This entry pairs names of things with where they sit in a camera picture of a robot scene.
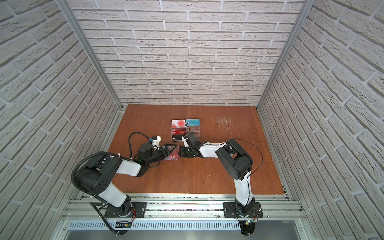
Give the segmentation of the red leather card wallet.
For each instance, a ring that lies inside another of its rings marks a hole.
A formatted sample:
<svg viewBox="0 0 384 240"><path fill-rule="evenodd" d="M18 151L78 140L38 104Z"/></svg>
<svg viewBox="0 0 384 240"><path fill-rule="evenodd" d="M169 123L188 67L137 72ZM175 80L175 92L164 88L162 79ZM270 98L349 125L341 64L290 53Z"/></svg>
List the red leather card wallet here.
<svg viewBox="0 0 384 240"><path fill-rule="evenodd" d="M177 161L180 159L180 147L178 146L178 148L176 149L176 151L172 154L170 154L169 156L167 156L165 158L165 161Z"/></svg>

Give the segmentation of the clear acrylic card display stand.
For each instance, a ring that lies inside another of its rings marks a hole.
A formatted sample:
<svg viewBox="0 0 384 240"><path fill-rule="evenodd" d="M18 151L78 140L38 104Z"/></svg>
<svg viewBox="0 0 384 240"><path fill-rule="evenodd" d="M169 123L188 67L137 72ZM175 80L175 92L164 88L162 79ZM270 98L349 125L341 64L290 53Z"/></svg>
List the clear acrylic card display stand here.
<svg viewBox="0 0 384 240"><path fill-rule="evenodd" d="M186 131L185 135L188 133L194 133L195 136L200 140L201 136L201 125L199 127L189 127L189 125L186 123L186 126L184 128L172 128L171 126L171 137L172 137L172 129L184 129Z"/></svg>

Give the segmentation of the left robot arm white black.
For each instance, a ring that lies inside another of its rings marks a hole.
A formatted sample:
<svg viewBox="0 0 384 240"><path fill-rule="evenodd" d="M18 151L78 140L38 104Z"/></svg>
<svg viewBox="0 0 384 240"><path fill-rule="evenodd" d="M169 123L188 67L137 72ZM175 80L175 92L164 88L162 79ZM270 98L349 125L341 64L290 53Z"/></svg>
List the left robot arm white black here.
<svg viewBox="0 0 384 240"><path fill-rule="evenodd" d="M177 145L160 146L155 141L143 143L132 158L104 151L90 155L72 171L71 181L80 191L95 197L103 204L126 216L131 212L131 198L113 183L116 174L141 177L153 163L166 159Z"/></svg>

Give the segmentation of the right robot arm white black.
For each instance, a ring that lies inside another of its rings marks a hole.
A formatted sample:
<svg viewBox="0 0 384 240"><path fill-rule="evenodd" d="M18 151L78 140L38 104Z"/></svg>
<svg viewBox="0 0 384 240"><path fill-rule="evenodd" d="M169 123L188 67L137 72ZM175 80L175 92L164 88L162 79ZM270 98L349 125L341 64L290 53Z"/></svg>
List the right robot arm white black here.
<svg viewBox="0 0 384 240"><path fill-rule="evenodd" d="M201 143L194 133L182 137L184 146L180 155L183 158L217 158L227 173L234 179L235 202L242 215L250 212L255 198L251 191L250 175L254 163L252 157L234 139L224 143Z"/></svg>

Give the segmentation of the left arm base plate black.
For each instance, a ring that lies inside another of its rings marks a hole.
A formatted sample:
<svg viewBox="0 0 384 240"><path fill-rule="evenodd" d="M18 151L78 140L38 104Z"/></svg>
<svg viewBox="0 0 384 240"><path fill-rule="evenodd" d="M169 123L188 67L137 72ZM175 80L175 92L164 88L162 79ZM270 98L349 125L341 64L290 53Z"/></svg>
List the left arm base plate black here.
<svg viewBox="0 0 384 240"><path fill-rule="evenodd" d="M104 214L106 218L132 218L136 213L136 218L143 218L146 212L147 202L130 202L117 208L108 205Z"/></svg>

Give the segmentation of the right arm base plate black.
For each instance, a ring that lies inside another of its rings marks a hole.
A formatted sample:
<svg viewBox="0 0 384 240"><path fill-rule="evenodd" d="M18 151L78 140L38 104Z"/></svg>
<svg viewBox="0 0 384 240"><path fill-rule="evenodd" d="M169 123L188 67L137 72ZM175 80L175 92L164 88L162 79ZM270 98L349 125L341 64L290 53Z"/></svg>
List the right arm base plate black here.
<svg viewBox="0 0 384 240"><path fill-rule="evenodd" d="M250 202L245 207L237 202L223 203L225 218L263 218L263 210L259 202Z"/></svg>

